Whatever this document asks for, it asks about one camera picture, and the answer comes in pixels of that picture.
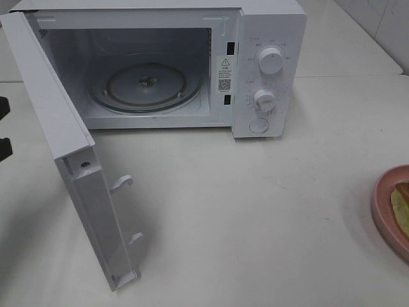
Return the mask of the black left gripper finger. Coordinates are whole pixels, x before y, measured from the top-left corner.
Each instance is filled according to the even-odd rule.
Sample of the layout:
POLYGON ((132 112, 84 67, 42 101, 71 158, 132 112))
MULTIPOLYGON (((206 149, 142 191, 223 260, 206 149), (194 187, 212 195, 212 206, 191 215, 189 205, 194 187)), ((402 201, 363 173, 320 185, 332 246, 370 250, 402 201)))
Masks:
POLYGON ((0 96, 0 119, 3 119, 10 113, 10 104, 7 97, 0 96))
POLYGON ((0 139, 0 161, 4 161, 13 154, 12 144, 9 138, 0 139))

